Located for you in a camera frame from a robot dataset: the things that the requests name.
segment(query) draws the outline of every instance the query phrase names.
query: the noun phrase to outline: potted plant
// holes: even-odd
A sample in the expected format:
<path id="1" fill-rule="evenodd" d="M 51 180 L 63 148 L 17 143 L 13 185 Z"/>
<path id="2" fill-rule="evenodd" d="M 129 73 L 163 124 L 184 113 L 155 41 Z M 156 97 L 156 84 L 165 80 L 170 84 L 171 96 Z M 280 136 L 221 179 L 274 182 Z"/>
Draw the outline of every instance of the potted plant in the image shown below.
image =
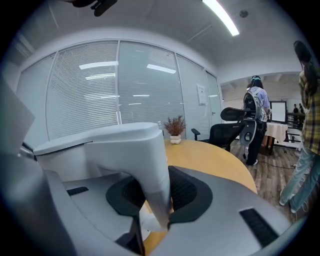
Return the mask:
<path id="1" fill-rule="evenodd" d="M 186 123 L 182 115 L 173 118 L 168 117 L 168 122 L 164 123 L 164 128 L 170 134 L 171 144 L 179 144 L 181 142 L 181 133 L 186 128 Z"/>

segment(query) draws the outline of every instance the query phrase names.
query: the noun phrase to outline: chair armrest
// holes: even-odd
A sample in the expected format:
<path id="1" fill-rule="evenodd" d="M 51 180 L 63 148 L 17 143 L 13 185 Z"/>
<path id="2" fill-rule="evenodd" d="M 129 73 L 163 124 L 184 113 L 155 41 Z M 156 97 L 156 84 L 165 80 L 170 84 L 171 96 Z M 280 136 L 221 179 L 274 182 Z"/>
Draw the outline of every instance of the chair armrest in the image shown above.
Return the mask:
<path id="1" fill-rule="evenodd" d="M 198 140 L 198 135 L 200 135 L 200 132 L 198 132 L 198 130 L 195 129 L 195 128 L 192 128 L 191 132 L 194 133 L 194 140 L 197 141 Z"/>

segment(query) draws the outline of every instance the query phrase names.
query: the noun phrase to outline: window blinds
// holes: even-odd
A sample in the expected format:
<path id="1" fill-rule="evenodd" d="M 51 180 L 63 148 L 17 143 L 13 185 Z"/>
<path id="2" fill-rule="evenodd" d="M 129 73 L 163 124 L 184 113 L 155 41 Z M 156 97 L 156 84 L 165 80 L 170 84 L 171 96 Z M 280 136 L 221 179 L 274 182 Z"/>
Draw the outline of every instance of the window blinds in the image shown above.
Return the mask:
<path id="1" fill-rule="evenodd" d="M 206 72 L 202 67 L 179 55 L 177 55 L 177 62 L 183 92 L 186 139 L 194 139 L 191 129 L 195 128 L 201 133 L 198 140 L 207 140 L 211 127 L 211 108 Z M 204 88 L 204 103 L 200 103 L 202 101 L 199 98 L 198 87 Z"/>
<path id="2" fill-rule="evenodd" d="M 32 148 L 48 141 L 46 93 L 54 56 L 48 56 L 23 71 L 16 89 L 16 95 L 35 117 L 24 138 L 24 142 Z"/>
<path id="3" fill-rule="evenodd" d="M 123 124 L 164 122 L 184 118 L 184 102 L 175 55 L 163 49 L 121 42 L 119 49 L 119 109 Z M 170 135 L 164 131 L 165 138 Z"/>
<path id="4" fill-rule="evenodd" d="M 49 139 L 117 125 L 117 42 L 99 42 L 58 52 L 46 96 Z"/>

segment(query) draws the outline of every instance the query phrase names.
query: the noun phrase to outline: plaid shirt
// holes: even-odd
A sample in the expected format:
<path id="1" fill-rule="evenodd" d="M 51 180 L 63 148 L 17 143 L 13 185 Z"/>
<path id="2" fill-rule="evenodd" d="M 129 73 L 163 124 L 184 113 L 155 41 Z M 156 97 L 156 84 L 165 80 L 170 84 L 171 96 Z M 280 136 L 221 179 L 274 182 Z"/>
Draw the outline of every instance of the plaid shirt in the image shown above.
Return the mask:
<path id="1" fill-rule="evenodd" d="M 303 145 L 313 153 L 320 155 L 320 86 L 314 95 L 306 93 L 307 79 L 305 72 L 299 75 L 299 86 L 303 106 L 307 109 L 302 129 Z"/>

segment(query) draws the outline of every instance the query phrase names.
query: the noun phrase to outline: dried plant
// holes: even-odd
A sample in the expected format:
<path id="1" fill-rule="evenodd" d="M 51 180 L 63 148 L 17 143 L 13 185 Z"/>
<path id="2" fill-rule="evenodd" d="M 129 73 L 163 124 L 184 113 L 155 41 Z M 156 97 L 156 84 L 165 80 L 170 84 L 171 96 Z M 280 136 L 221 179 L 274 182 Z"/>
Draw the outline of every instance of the dried plant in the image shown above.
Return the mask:
<path id="1" fill-rule="evenodd" d="M 185 120 L 182 118 L 182 115 L 178 117 L 169 118 L 168 122 L 164 123 L 164 128 L 168 131 L 171 136 L 178 136 L 182 134 L 186 128 Z"/>

